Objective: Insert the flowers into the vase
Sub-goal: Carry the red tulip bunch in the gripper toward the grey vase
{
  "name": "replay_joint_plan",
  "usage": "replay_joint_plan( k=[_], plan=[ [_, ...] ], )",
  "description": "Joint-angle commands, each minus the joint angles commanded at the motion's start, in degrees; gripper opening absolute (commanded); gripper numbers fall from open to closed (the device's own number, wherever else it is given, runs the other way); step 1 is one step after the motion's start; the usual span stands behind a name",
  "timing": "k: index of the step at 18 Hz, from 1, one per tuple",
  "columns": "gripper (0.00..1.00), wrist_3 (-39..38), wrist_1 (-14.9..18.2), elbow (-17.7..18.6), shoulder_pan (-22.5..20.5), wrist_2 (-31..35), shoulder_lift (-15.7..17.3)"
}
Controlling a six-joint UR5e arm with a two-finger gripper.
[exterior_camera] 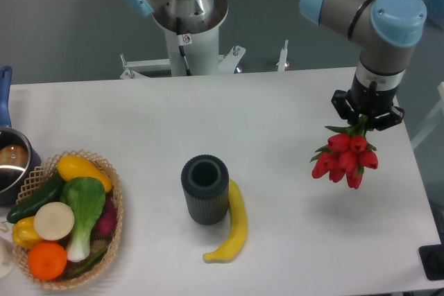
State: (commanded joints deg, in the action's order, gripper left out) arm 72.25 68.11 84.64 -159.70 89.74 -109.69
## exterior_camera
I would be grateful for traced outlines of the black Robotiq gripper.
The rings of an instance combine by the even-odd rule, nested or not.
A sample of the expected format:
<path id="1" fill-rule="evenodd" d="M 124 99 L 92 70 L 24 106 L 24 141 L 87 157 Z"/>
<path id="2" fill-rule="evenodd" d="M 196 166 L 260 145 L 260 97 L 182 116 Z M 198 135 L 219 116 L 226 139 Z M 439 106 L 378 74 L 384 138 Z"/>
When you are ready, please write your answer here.
<path id="1" fill-rule="evenodd" d="M 393 103 L 397 89 L 381 90 L 377 79 L 367 79 L 366 73 L 356 72 L 348 91 L 333 93 L 334 109 L 349 125 L 358 124 L 359 117 L 366 116 L 367 131 L 383 131 L 403 121 L 405 111 Z"/>

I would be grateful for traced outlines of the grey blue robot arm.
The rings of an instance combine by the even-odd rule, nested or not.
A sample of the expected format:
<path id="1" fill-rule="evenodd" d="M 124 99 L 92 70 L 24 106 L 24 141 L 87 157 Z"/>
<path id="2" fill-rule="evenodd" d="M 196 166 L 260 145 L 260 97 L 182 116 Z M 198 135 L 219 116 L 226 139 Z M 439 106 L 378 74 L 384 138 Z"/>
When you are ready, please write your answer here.
<path id="1" fill-rule="evenodd" d="M 229 73 L 243 51 L 219 54 L 219 26 L 227 0 L 124 0 L 163 29 L 173 76 Z M 332 104 L 350 125 L 385 130 L 401 123 L 393 99 L 419 42 L 427 16 L 422 0 L 299 0 L 300 13 L 361 47 L 351 88 Z"/>

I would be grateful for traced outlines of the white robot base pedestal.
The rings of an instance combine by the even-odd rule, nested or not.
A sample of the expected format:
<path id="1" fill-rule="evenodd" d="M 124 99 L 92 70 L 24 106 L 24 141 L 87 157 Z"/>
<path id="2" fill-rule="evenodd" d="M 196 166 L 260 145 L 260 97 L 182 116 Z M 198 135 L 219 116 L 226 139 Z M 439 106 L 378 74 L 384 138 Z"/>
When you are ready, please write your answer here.
<path id="1" fill-rule="evenodd" d="M 129 62 L 126 71 L 162 71 L 174 76 L 239 73 L 246 49 L 235 44 L 219 53 L 219 27 L 228 14 L 228 0 L 168 0 L 157 10 L 148 0 L 125 0 L 139 15 L 152 16 L 164 31 L 168 60 Z"/>

